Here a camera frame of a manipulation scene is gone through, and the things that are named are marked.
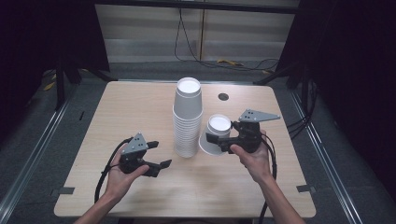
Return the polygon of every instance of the tall stack of white cups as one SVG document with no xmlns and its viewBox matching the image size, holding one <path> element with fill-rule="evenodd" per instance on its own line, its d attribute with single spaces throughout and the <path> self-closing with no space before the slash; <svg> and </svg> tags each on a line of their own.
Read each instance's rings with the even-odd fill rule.
<svg viewBox="0 0 396 224">
<path fill-rule="evenodd" d="M 175 152 L 190 158 L 198 151 L 203 114 L 201 83 L 197 79 L 183 77 L 178 81 L 173 113 Z"/>
</svg>

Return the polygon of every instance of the wooden table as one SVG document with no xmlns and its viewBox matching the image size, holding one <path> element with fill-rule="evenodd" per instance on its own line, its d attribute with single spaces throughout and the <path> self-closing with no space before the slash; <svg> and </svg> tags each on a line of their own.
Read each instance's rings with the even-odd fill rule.
<svg viewBox="0 0 396 224">
<path fill-rule="evenodd" d="M 176 83 L 110 82 L 94 114 L 73 167 L 64 184 L 75 188 L 60 195 L 54 213 L 78 217 L 93 205 L 100 174 L 112 151 L 123 139 L 141 132 L 159 141 L 145 161 L 173 160 L 158 177 L 139 177 L 122 201 L 109 213 L 114 217 L 258 217 L 264 198 L 258 184 L 235 155 L 210 156 L 201 149 L 192 158 L 174 151 L 173 112 Z M 220 93 L 229 99 L 221 101 Z M 269 87 L 202 84 L 203 130 L 209 117 L 223 114 L 237 120 L 247 109 L 281 115 Z M 261 123 L 276 148 L 277 183 L 302 217 L 316 213 L 309 192 L 296 186 L 305 179 L 283 119 Z M 231 136 L 237 136 L 232 130 Z M 101 194 L 106 187 L 106 180 Z"/>
</svg>

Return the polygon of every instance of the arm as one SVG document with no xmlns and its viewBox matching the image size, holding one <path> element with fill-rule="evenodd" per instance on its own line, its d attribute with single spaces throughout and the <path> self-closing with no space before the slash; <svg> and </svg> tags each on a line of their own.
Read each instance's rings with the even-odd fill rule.
<svg viewBox="0 0 396 224">
<path fill-rule="evenodd" d="M 116 156 L 114 157 L 114 160 L 110 164 L 111 166 L 117 165 L 119 163 L 120 154 L 124 147 L 119 149 Z M 107 215 L 107 213 L 121 201 L 126 192 L 128 192 L 128 189 L 131 187 L 134 180 L 143 175 L 148 169 L 149 167 L 147 165 L 143 165 L 127 175 L 123 173 L 118 166 L 111 168 L 111 170 L 108 172 L 105 193 L 75 223 L 99 223 Z"/>
<path fill-rule="evenodd" d="M 247 167 L 253 180 L 259 184 L 275 222 L 279 224 L 304 223 L 271 175 L 268 148 L 261 143 L 254 153 L 247 153 L 238 145 L 232 145 L 230 149 Z"/>
</svg>

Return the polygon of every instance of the white cup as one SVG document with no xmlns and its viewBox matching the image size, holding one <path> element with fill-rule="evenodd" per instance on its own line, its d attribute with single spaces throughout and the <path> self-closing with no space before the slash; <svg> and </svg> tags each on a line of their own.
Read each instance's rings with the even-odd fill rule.
<svg viewBox="0 0 396 224">
<path fill-rule="evenodd" d="M 174 113 L 181 119 L 196 119 L 202 114 L 201 83 L 193 77 L 177 82 Z"/>
<path fill-rule="evenodd" d="M 212 115 L 200 136 L 199 146 L 209 155 L 220 156 L 226 152 L 221 151 L 221 148 L 218 145 L 207 142 L 206 133 L 214 134 L 219 138 L 228 138 L 230 137 L 230 132 L 231 121 L 229 118 L 221 114 Z"/>
</svg>

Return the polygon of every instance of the gray carpet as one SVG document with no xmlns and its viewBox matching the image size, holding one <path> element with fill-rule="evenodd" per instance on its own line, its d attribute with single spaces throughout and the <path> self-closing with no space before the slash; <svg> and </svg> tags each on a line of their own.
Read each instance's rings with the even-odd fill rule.
<svg viewBox="0 0 396 224">
<path fill-rule="evenodd" d="M 262 65 L 269 66 L 272 63 L 268 62 Z M 254 67 L 258 62 L 244 62 L 244 64 Z M 113 63 L 110 68 L 110 76 L 125 79 L 176 81 L 182 77 L 196 77 L 201 81 L 251 83 L 266 77 L 262 71 L 239 72 L 183 62 Z M 57 197 L 51 193 L 54 189 L 59 189 L 64 185 L 106 87 L 106 83 L 99 78 L 83 71 L 81 74 L 83 75 L 82 82 L 71 95 L 70 104 L 8 223 L 71 223 L 75 220 L 74 218 L 56 217 L 53 214 Z M 286 77 L 277 78 L 270 82 L 269 86 L 275 91 L 283 118 L 287 124 L 290 124 L 300 117 L 290 96 L 290 91 L 286 88 L 286 81 Z M 4 171 L 0 174 L 1 199 L 6 195 L 24 162 L 28 160 L 54 112 L 56 90 L 42 91 L 48 82 L 50 82 L 48 78 L 43 79 L 43 85 L 33 97 L 32 103 L 21 113 L 20 122 L 12 128 L 7 139 L 1 143 L 0 168 Z M 342 130 L 336 128 L 332 115 L 321 101 L 320 96 L 313 114 L 313 123 L 336 171 L 356 205 L 362 222 L 396 223 L 394 201 L 375 178 L 370 167 L 348 143 Z M 350 223 L 307 133 L 301 132 L 293 139 L 293 144 L 307 184 L 317 191 L 312 194 L 317 214 L 312 218 L 307 218 L 306 222 Z M 144 221 L 150 223 L 147 219 L 140 220 L 141 223 Z M 118 220 L 112 217 L 108 217 L 104 221 L 104 223 L 117 222 Z"/>
</svg>

